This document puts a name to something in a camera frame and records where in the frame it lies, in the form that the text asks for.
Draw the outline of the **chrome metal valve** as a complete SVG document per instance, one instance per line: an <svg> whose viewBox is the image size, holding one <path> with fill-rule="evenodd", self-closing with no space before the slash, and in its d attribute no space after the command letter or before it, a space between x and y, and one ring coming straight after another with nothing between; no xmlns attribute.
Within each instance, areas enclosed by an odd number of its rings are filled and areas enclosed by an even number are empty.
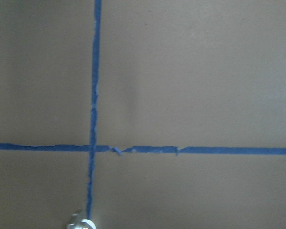
<svg viewBox="0 0 286 229"><path fill-rule="evenodd" d="M97 229L94 222L84 217L83 210L77 210L73 213L68 222L66 223L66 229Z"/></svg>

